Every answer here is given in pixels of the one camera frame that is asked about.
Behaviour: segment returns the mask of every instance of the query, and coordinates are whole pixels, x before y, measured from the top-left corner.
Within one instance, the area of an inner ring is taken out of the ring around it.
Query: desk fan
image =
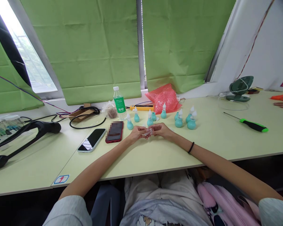
[[[247,90],[251,87],[252,81],[254,80],[253,76],[245,76],[237,79],[233,83],[230,84],[230,92],[233,95],[226,96],[227,100],[234,100],[239,102],[247,102],[250,100],[249,97],[242,96],[247,92]]]

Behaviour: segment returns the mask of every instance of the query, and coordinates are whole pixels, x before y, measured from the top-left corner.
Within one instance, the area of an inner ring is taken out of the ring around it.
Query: pants
[[[125,198],[124,214],[139,200],[169,199],[212,225],[195,190],[194,181],[184,169],[125,178]]]

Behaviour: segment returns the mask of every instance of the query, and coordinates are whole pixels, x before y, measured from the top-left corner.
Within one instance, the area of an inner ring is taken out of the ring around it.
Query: water bottle
[[[118,86],[113,87],[113,90],[114,90],[113,99],[114,99],[114,102],[115,102],[117,113],[119,115],[119,119],[121,121],[125,121],[127,119],[127,113],[126,113],[124,97],[120,93]]]

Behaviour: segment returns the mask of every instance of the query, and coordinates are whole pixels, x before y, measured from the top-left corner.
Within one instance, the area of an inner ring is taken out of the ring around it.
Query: hand
[[[132,132],[127,138],[130,140],[131,144],[134,144],[140,138],[145,138],[147,140],[150,137],[150,134],[147,134],[146,136],[142,135],[147,133],[148,131],[149,130],[146,127],[134,126]]]
[[[158,124],[149,126],[149,129],[153,130],[154,136],[162,136],[166,140],[172,141],[174,132],[170,130],[164,123],[158,123]]]

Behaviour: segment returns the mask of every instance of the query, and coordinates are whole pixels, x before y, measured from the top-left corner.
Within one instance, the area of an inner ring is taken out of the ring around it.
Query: pink bubble wrap
[[[164,103],[167,113],[177,111],[182,106],[177,101],[176,92],[170,83],[146,93],[146,96],[153,102],[155,114],[161,114]]]

